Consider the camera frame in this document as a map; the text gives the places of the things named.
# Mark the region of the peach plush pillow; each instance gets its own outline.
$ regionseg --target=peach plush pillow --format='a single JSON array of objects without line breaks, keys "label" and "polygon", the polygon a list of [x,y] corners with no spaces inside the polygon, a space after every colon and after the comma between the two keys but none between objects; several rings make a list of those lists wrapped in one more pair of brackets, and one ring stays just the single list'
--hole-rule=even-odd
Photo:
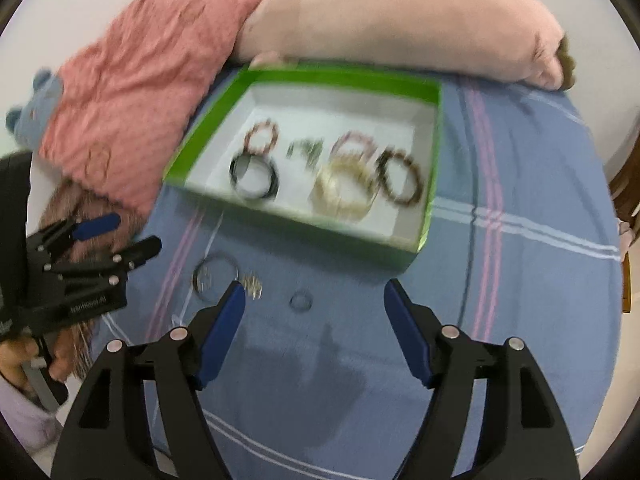
[{"label": "peach plush pillow", "polygon": [[556,90],[573,83],[573,60],[563,54],[563,75],[557,55],[563,37],[538,0],[264,0],[235,56],[421,67]]}]

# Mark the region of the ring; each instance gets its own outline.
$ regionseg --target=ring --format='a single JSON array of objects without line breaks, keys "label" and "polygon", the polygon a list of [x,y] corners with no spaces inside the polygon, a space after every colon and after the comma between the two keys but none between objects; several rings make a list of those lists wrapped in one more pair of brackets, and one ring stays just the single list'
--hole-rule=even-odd
[{"label": "ring", "polygon": [[297,290],[289,300],[289,306],[296,312],[306,312],[311,310],[314,304],[314,297],[308,290]]},{"label": "ring", "polygon": [[231,254],[225,253],[224,251],[214,251],[211,254],[207,255],[205,258],[201,259],[193,269],[193,274],[191,275],[191,285],[193,287],[195,295],[204,303],[212,303],[214,301],[207,298],[205,296],[205,292],[211,289],[213,285],[213,277],[210,275],[209,267],[207,267],[207,265],[215,261],[226,262],[231,267],[233,267],[236,274],[234,280],[238,281],[238,277],[240,276],[240,266],[238,265],[238,261],[233,256],[231,256]]},{"label": "ring", "polygon": [[[340,196],[338,174],[346,174],[366,193],[366,201],[347,201]],[[378,195],[378,183],[357,156],[337,156],[320,168],[314,184],[314,198],[322,212],[336,217],[364,218]]]},{"label": "ring", "polygon": [[[258,166],[266,172],[265,182],[263,182],[263,185],[257,190],[249,189],[239,182],[239,180],[245,176],[249,166],[252,164],[258,164]],[[273,198],[278,194],[280,179],[278,178],[276,167],[268,158],[258,153],[238,153],[231,160],[231,165],[229,165],[229,175],[231,177],[231,185],[235,192],[247,200],[264,200],[267,198]]]},{"label": "ring", "polygon": [[[271,129],[271,140],[266,146],[263,147],[262,150],[260,151],[252,150],[249,147],[249,144],[251,143],[251,138],[263,128]],[[244,151],[249,153],[255,153],[257,155],[268,155],[269,152],[275,147],[276,143],[278,142],[278,135],[279,135],[278,125],[276,123],[273,123],[271,119],[267,119],[266,121],[262,121],[260,123],[255,123],[254,127],[251,128],[244,136]]]},{"label": "ring", "polygon": [[[395,158],[400,160],[402,164],[407,168],[409,174],[414,178],[415,190],[414,193],[409,197],[402,197],[397,195],[389,186],[389,177],[387,174],[386,165],[388,162]],[[378,174],[378,181],[380,183],[380,187],[384,194],[391,200],[392,202],[398,204],[399,206],[409,207],[412,205],[416,205],[420,202],[420,197],[422,196],[422,191],[424,189],[424,183],[422,182],[422,176],[420,175],[420,168],[415,163],[414,158],[411,155],[407,155],[405,152],[401,150],[393,151],[390,148],[387,148],[382,155],[378,157],[376,161],[376,173]]]},{"label": "ring", "polygon": [[374,154],[376,153],[376,150],[378,149],[378,146],[374,142],[373,137],[365,135],[361,132],[357,132],[355,130],[350,130],[347,133],[345,133],[342,137],[340,137],[340,139],[335,141],[335,144],[331,148],[331,153],[329,154],[329,158],[333,158],[334,156],[338,155],[338,152],[340,151],[341,147],[343,147],[350,140],[354,142],[359,142],[364,146],[364,149],[359,154],[359,158],[363,159],[365,162],[368,162],[371,159],[371,157],[374,156]]}]

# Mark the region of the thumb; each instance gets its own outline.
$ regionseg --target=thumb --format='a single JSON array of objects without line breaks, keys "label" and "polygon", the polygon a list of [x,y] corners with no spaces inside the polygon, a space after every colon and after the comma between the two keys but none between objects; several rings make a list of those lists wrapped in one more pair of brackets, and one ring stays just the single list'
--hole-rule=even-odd
[{"label": "thumb", "polygon": [[38,344],[31,337],[9,339],[0,343],[0,363],[16,367],[37,357],[39,352]]}]

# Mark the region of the yellow bangle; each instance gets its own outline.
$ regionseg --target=yellow bangle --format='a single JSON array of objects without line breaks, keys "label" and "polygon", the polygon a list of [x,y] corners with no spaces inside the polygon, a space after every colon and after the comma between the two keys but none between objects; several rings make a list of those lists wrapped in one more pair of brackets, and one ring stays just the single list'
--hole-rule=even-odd
[{"label": "yellow bangle", "polygon": [[[349,202],[340,196],[337,175],[345,174],[354,179],[367,195],[366,202]],[[378,195],[378,183],[357,157],[336,156],[320,168],[314,185],[316,204],[324,214],[339,218],[362,219],[370,211]]]}]

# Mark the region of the floor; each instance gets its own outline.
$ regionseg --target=floor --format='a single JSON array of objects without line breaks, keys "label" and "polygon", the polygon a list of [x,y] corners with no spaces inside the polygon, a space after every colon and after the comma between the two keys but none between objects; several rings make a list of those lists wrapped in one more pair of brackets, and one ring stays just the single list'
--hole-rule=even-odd
[{"label": "floor", "polygon": [[631,314],[622,316],[622,333],[618,361],[609,393],[605,399],[593,433],[580,454],[578,462],[583,475],[593,467],[609,448],[624,426],[640,397],[640,244],[630,251],[632,286]]}]

